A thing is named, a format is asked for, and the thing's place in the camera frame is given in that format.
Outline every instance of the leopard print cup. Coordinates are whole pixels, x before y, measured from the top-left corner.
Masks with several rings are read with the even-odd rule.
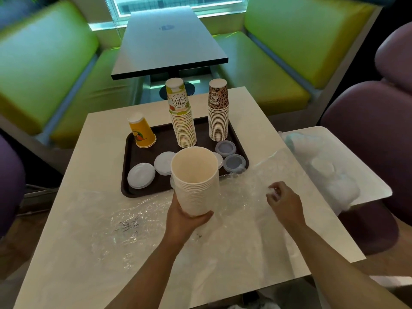
[[[229,106],[227,82],[224,79],[213,79],[209,82],[209,107],[212,109],[225,109]]]

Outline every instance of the person's left hand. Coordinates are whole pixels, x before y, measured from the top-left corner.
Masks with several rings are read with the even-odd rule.
[[[201,216],[191,216],[184,212],[179,204],[176,192],[174,192],[172,204],[167,212],[166,232],[164,233],[163,241],[178,249],[182,249],[193,231],[208,222],[212,216],[212,211]]]

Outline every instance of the green bench cushion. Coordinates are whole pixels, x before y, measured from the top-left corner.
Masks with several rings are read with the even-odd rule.
[[[0,34],[0,114],[41,133],[98,48],[79,10],[57,2]]]
[[[354,0],[249,0],[245,27],[322,89],[375,9]]]
[[[134,95],[137,100],[140,99],[144,77],[122,80],[111,78],[118,52],[118,49],[103,51],[63,115],[50,137],[59,148],[73,148],[76,145],[87,114],[130,106],[134,102]]]
[[[244,33],[214,38],[229,57],[218,71],[230,88],[245,86],[266,115],[306,108],[309,93]]]

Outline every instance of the brown serving tray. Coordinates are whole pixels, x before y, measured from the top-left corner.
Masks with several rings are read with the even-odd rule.
[[[209,119],[202,117],[194,119],[194,127],[196,129],[197,143],[195,146],[202,146],[211,151],[215,151],[216,144],[209,137]],[[158,155],[164,151],[173,151],[177,153],[182,148],[178,145],[175,132],[172,124],[152,127],[154,134],[157,137],[156,143],[149,148],[139,148],[136,145],[133,134],[130,133],[126,139],[126,149],[124,151],[123,173],[121,175],[121,192],[126,197],[141,197],[154,193],[170,190],[170,176],[161,176],[156,172],[153,182],[143,189],[134,189],[127,183],[127,175],[130,169],[140,163],[152,164]],[[236,154],[242,155],[246,160],[246,168],[249,167],[249,159],[243,150],[242,145],[237,138],[232,125],[229,122],[229,132],[227,139],[236,145]],[[222,167],[219,169],[219,175],[223,176],[228,172]]]

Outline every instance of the purple chair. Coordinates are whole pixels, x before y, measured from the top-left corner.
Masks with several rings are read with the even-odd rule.
[[[394,192],[339,215],[366,255],[397,242],[399,229],[387,208],[412,225],[412,23],[384,41],[376,66],[385,77],[382,82],[363,82],[347,89],[321,120]]]
[[[0,238],[6,235],[24,197],[23,164],[0,135]]]

